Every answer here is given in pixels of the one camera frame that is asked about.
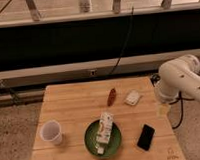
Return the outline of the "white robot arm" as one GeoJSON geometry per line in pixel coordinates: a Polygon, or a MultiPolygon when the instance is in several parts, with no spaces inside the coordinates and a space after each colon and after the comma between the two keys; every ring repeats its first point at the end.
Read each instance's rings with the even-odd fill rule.
{"type": "Polygon", "coordinates": [[[168,60],[158,69],[159,81],[154,87],[156,98],[170,103],[183,92],[200,102],[199,71],[200,60],[192,54],[168,60]]]}

